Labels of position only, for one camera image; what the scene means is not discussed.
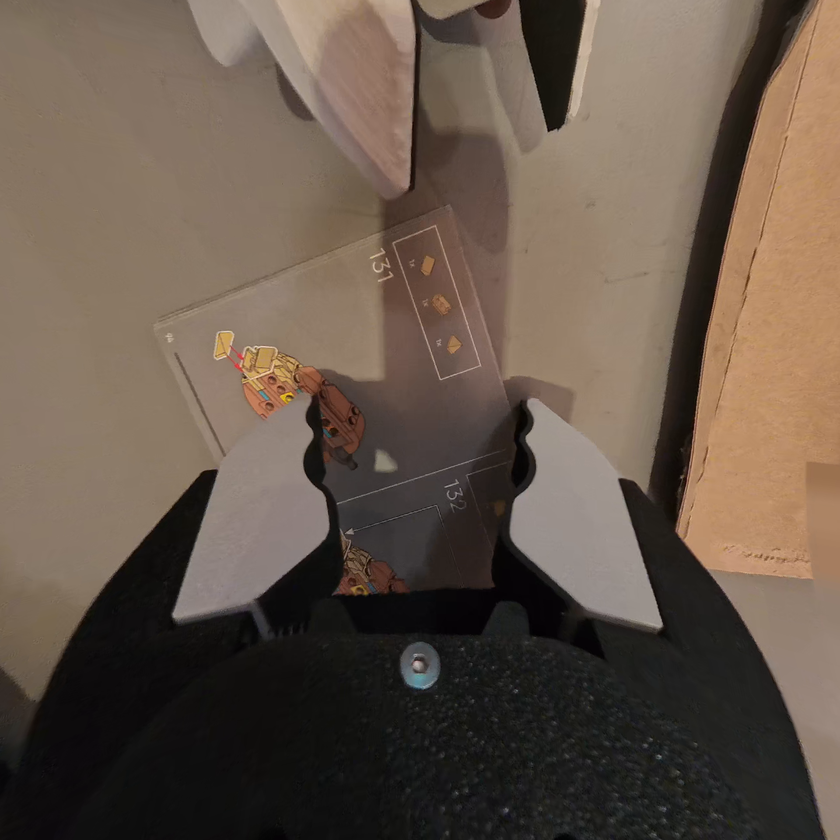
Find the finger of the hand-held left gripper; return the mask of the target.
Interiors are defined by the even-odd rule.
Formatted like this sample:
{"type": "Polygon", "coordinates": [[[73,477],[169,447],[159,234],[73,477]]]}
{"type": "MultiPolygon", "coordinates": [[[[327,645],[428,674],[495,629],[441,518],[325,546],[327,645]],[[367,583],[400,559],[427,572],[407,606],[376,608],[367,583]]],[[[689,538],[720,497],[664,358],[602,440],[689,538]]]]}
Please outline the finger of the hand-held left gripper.
{"type": "Polygon", "coordinates": [[[417,63],[412,3],[275,6],[275,55],[311,115],[384,199],[408,192],[417,63]]]}
{"type": "Polygon", "coordinates": [[[600,1],[520,1],[521,31],[550,132],[577,113],[600,1]]]}

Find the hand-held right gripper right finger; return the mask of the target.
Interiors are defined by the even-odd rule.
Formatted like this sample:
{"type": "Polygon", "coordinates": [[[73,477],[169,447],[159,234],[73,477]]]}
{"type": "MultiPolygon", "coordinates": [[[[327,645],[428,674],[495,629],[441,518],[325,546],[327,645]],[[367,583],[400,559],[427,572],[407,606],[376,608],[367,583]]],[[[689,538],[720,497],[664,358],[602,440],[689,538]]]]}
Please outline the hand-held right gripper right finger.
{"type": "Polygon", "coordinates": [[[514,494],[492,559],[497,593],[535,635],[572,638],[585,620],[657,634],[664,620],[619,475],[538,398],[520,404],[514,494]]]}

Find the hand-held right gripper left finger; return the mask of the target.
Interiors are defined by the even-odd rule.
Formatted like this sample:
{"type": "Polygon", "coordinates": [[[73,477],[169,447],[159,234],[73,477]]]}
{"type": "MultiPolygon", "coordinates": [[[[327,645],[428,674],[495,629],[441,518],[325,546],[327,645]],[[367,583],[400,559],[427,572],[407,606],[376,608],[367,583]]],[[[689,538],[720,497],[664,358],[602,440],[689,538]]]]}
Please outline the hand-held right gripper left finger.
{"type": "Polygon", "coordinates": [[[273,639],[302,629],[340,581],[335,500],[324,486],[316,396],[300,396],[230,449],[172,610],[177,626],[249,616],[273,639]]]}

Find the printed cardboard box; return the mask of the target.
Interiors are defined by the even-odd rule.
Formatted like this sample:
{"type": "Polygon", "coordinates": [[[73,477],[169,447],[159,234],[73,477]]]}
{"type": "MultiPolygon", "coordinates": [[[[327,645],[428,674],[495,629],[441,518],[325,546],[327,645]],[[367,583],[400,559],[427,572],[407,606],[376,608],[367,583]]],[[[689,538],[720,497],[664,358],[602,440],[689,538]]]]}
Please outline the printed cardboard box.
{"type": "Polygon", "coordinates": [[[689,252],[650,490],[711,570],[838,580],[839,2],[762,2],[689,252]]]}

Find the grey instruction booklet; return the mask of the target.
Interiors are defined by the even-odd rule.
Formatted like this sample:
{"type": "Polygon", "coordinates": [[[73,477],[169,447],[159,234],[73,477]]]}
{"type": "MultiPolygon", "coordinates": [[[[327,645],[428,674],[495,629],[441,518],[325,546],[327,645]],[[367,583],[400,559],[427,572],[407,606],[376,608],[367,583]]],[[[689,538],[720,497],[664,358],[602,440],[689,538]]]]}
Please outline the grey instruction booklet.
{"type": "Polygon", "coordinates": [[[319,387],[353,546],[412,591],[489,588],[512,417],[449,207],[164,317],[154,334],[213,461],[319,387]]]}

